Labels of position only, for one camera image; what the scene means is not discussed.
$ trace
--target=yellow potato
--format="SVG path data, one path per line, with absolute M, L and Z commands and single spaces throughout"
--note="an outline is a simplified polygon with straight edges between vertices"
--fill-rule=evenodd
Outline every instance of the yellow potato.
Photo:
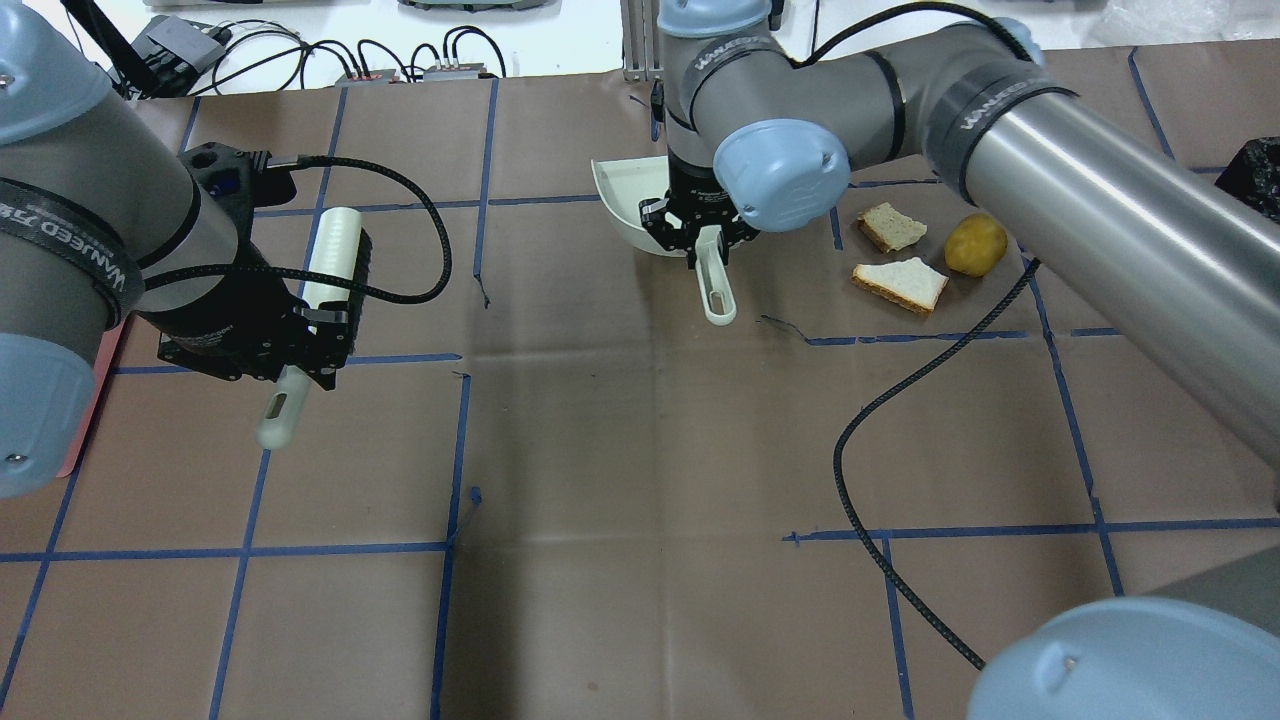
M 943 255 L 952 270 L 980 278 L 1000 263 L 1007 246 L 1005 228 L 991 215 L 975 213 L 951 231 Z

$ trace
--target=braided black cable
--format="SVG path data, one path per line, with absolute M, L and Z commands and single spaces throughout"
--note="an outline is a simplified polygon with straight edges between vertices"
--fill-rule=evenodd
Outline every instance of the braided black cable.
M 193 278 L 205 278 L 215 275 L 230 275 L 230 274 L 264 274 L 273 275 L 285 279 L 315 282 L 321 284 L 332 284 L 351 292 L 358 292 L 369 297 L 383 300 L 385 302 L 393 302 L 397 305 L 419 305 L 435 300 L 444 292 L 444 287 L 449 283 L 449 277 L 453 274 L 453 250 L 449 247 L 449 232 L 444 228 L 444 220 L 440 218 L 439 210 L 436 210 L 435 204 L 428 197 L 426 192 L 417 186 L 413 181 L 397 173 L 396 170 L 379 165 L 376 163 L 370 163 L 367 160 L 357 160 L 353 158 L 334 158 L 329 155 L 303 155 L 298 158 L 298 168 L 356 168 L 360 170 L 367 170 L 371 173 L 380 174 L 385 178 L 393 179 L 397 183 L 404 186 L 426 209 L 428 214 L 431 217 L 431 223 L 435 225 L 435 232 L 440 237 L 440 255 L 443 266 L 440 268 L 440 277 L 435 281 L 435 286 L 422 293 L 417 295 L 402 295 L 398 292 L 385 291 L 378 287 L 372 287 L 365 283 L 358 283 L 347 278 L 340 278 L 338 275 L 329 275 L 325 273 L 315 273 L 311 270 L 297 270 L 293 268 L 273 268 L 269 265 L 197 265 L 192 268 L 182 268 L 178 270 L 170 270 L 168 273 L 160 273 L 154 278 L 147 279 L 147 290 L 155 290 L 157 287 L 164 287 L 175 282 L 188 281 Z
M 849 518 L 849 523 L 854 527 L 854 533 L 858 534 L 858 539 L 861 541 L 863 547 L 867 548 L 867 552 L 872 556 L 872 560 L 876 561 L 876 565 L 879 566 L 884 577 L 888 578 L 891 583 L 893 583 L 893 587 L 897 588 L 897 592 L 902 593 L 902 597 L 911 605 L 911 607 L 914 607 L 915 611 L 919 612 L 920 616 L 924 618 L 924 620 L 934 630 L 937 630 L 943 639 L 951 643 L 951 647 L 956 648 L 960 652 L 960 655 L 963 655 L 964 659 L 968 660 L 969 664 L 972 664 L 978 670 L 986 667 L 987 662 L 977 652 L 974 652 L 972 647 L 969 647 L 963 639 L 960 639 L 960 637 L 955 633 L 955 630 L 947 626 L 947 624 L 943 623 L 942 619 L 938 618 L 937 614 L 934 614 L 933 610 L 931 610 L 929 606 L 925 605 L 923 600 L 920 600 L 920 596 L 915 594 L 915 591 L 913 591 L 911 587 L 906 584 L 906 580 L 904 580 L 902 577 L 897 574 L 897 570 L 893 569 L 893 565 L 890 564 L 890 561 L 884 557 L 884 555 L 879 551 L 878 547 L 876 547 L 876 543 L 872 541 L 870 533 L 867 532 L 867 527 L 863 525 L 861 519 L 858 516 L 858 511 L 854 510 L 854 502 L 849 497 L 849 488 L 845 486 L 845 446 L 849 443 L 849 438 L 852 437 L 854 430 L 856 430 L 858 427 L 863 424 L 863 420 L 865 420 L 872 413 L 874 413 L 876 409 L 892 400 L 904 389 L 919 382 L 920 378 L 923 378 L 924 375 L 928 375 L 929 373 L 936 370 L 940 365 L 950 360 L 956 352 L 964 350 L 966 345 L 969 345 L 970 342 L 973 342 L 974 338 L 982 334 L 987 329 L 987 327 L 989 327 L 991 323 L 993 323 L 996 318 L 998 318 L 1000 314 L 1004 313 L 1005 309 L 1007 309 L 1014 302 L 1014 300 L 1018 299 L 1023 288 L 1027 287 L 1027 283 L 1032 281 L 1032 277 L 1036 274 L 1036 270 L 1039 269 L 1039 265 L 1041 265 L 1039 259 L 1028 263 L 1027 270 L 1021 274 L 1021 277 L 1018 278 L 1018 282 L 1014 283 L 1014 287 L 1005 295 L 1005 297 L 1000 300 L 1000 302 L 996 304 L 995 307 L 991 309 L 989 313 L 987 313 L 987 315 L 982 320 L 978 320 L 978 324 L 974 325 L 973 329 L 970 329 L 968 333 L 964 334 L 964 337 L 952 343 L 951 347 L 942 351 L 941 355 L 938 355 L 933 360 L 929 360 L 923 368 L 911 373 L 902 382 L 888 388 L 879 397 L 870 401 L 870 404 L 863 407 L 861 413 L 859 413 L 858 416 L 854 418 L 847 427 L 845 427 L 845 432 L 840 433 L 840 439 L 836 441 L 836 450 L 832 457 L 832 468 L 836 473 L 836 492 L 840 495 L 840 503 L 845 507 L 845 515 Z
M 998 37 L 1001 42 L 1009 46 L 1009 49 L 1014 53 L 1014 56 L 1016 56 L 1019 60 L 1032 59 L 1027 49 L 1023 47 L 1023 44 L 1019 42 L 1018 38 L 1014 37 L 1012 33 L 1010 33 L 1005 28 L 1005 26 L 1000 24 L 1000 22 L 997 22 L 996 19 L 984 15 L 972 8 L 965 8 L 964 5 L 956 5 L 954 3 L 922 1 L 922 3 L 911 3 L 910 5 L 899 5 L 896 8 L 890 8 L 888 10 L 884 10 L 882 13 L 876 13 L 874 15 L 864 20 L 859 20 L 858 23 L 849 26 L 847 28 L 836 33 L 836 36 L 828 40 L 827 42 L 823 42 L 822 47 L 818 47 L 818 50 L 815 50 L 813 55 L 809 55 L 806 60 L 796 64 L 796 67 L 808 68 L 809 65 L 813 65 L 814 63 L 820 60 L 827 53 L 835 50 L 837 45 L 858 35 L 859 32 L 878 26 L 886 20 L 891 20 L 893 18 L 905 15 L 908 13 L 916 13 L 920 10 L 937 10 L 941 13 L 952 13 L 956 15 L 964 15 L 972 20 L 977 20 L 982 23 L 987 29 L 989 29 L 996 37 Z

